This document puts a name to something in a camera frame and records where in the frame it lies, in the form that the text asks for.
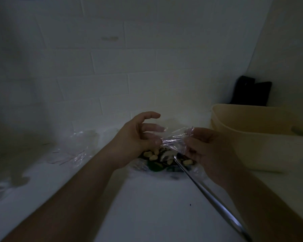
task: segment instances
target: metal spoon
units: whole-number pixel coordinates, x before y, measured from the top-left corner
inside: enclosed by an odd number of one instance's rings
[[[174,150],[167,151],[163,154],[160,161],[164,159],[164,157],[170,156],[173,158],[178,166],[188,175],[188,177],[192,180],[192,182],[198,187],[201,193],[206,197],[206,199],[211,203],[211,205],[217,210],[217,212],[223,217],[224,220],[235,230],[238,234],[243,237],[246,241],[252,242],[252,239],[246,229],[242,226],[242,224],[238,221],[238,219],[232,214],[232,212],[222,203],[222,201],[206,186],[200,184],[197,179],[191,174],[179,161],[177,158],[177,152]]]

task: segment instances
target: black object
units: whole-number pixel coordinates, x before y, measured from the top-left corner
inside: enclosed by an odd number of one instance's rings
[[[255,83],[255,79],[247,76],[238,78],[230,104],[267,106],[272,82]]]

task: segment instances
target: forearm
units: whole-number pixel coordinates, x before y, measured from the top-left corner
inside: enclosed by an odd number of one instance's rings
[[[303,241],[303,219],[250,172],[228,176],[223,188],[254,241]]]
[[[3,241],[78,241],[93,224],[98,198],[115,168],[100,151]]]

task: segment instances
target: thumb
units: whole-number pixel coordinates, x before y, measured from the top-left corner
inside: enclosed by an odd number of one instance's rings
[[[184,138],[184,142],[186,146],[194,149],[199,154],[204,154],[207,148],[207,143],[202,142],[194,137],[186,137]]]
[[[141,145],[144,151],[159,148],[161,144],[162,144],[162,140],[160,138],[153,138],[153,139],[147,139],[141,141]]]

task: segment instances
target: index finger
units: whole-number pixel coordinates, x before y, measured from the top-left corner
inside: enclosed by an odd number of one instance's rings
[[[201,141],[208,141],[211,137],[217,135],[218,132],[202,127],[195,127],[192,132],[192,137],[197,138]]]
[[[157,112],[154,111],[148,111],[148,112],[142,112],[138,115],[136,115],[135,117],[133,117],[132,121],[135,123],[143,123],[144,120],[153,118],[153,119],[158,119],[159,117],[161,117],[161,114],[158,114]]]

